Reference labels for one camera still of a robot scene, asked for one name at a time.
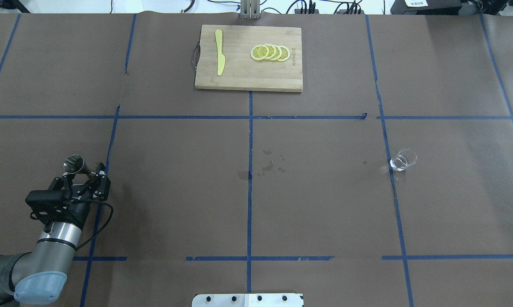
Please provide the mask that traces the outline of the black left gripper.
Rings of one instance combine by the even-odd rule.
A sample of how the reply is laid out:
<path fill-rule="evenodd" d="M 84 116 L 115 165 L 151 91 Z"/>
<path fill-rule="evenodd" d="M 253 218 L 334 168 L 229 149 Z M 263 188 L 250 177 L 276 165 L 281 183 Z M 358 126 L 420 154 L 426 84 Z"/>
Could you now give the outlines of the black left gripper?
<path fill-rule="evenodd" d="M 108 200 L 111 180 L 104 171 L 98 171 L 85 185 L 71 186 L 71 174 L 63 174 L 52 180 L 48 190 L 31 191 L 26 197 L 26 204 L 32 210 L 31 219 L 42 222 L 45 231 L 51 231 L 57 222 L 83 230 L 90 200 Z"/>

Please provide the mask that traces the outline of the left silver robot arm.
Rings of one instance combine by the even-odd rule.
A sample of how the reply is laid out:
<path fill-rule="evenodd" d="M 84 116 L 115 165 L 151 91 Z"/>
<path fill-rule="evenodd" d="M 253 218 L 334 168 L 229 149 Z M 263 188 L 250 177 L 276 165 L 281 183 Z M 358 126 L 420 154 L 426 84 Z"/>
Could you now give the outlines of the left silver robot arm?
<path fill-rule="evenodd" d="M 30 191 L 26 204 L 30 218 L 43 223 L 32 252 L 0 255 L 0 307 L 21 304 L 48 305 L 56 302 L 69 273 L 90 207 L 106 205 L 110 179 L 103 171 L 74 184 L 74 174 L 56 177 L 45 190 Z"/>

